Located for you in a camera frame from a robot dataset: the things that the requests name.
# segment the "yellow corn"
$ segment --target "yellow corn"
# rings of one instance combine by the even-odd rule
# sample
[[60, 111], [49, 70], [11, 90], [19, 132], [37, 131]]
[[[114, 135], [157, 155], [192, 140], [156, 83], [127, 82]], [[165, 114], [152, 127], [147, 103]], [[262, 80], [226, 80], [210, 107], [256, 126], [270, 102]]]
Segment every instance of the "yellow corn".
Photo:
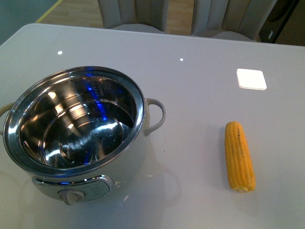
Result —
[[230, 187], [240, 193], [253, 191], [255, 174], [247, 139], [240, 123], [234, 121], [225, 126], [224, 145]]

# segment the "electric cooking pot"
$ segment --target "electric cooking pot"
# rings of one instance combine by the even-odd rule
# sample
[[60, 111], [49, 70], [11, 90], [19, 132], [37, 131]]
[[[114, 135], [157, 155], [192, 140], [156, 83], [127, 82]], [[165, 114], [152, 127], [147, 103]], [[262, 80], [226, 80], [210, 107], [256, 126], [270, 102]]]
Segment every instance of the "electric cooking pot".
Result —
[[[162, 118], [149, 126], [149, 105]], [[77, 67], [29, 88], [8, 111], [3, 141], [11, 159], [49, 197], [72, 205], [106, 195], [140, 169], [146, 136], [165, 121], [165, 108], [144, 98], [127, 75]]]

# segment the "chair backrest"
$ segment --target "chair backrest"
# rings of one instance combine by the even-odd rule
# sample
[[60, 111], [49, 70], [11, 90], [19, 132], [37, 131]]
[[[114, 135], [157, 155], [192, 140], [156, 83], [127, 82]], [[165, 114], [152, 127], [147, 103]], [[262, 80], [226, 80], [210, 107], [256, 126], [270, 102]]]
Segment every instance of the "chair backrest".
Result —
[[146, 24], [165, 31], [169, 0], [98, 0], [105, 28]]
[[195, 0], [191, 34], [223, 29], [255, 40], [277, 0]]

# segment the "gray chair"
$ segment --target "gray chair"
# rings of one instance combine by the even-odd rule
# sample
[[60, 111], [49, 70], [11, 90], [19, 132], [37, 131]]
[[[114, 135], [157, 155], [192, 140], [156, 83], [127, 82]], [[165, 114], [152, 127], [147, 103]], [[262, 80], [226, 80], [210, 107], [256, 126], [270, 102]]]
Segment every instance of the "gray chair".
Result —
[[195, 0], [191, 36], [259, 41], [277, 0]]
[[98, 0], [104, 28], [165, 33], [169, 0]]

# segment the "white table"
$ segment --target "white table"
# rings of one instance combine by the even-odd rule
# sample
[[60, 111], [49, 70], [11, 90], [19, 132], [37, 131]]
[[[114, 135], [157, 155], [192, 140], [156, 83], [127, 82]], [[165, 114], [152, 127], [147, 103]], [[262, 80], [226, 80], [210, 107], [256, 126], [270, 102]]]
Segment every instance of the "white table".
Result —
[[[142, 171], [118, 197], [69, 207], [38, 191], [1, 141], [0, 228], [304, 228], [304, 47], [31, 24], [0, 47], [0, 105], [85, 65], [119, 70], [164, 103]], [[240, 88], [238, 68], [261, 70], [267, 89]], [[251, 193], [227, 183], [224, 127], [233, 120], [252, 154]]]

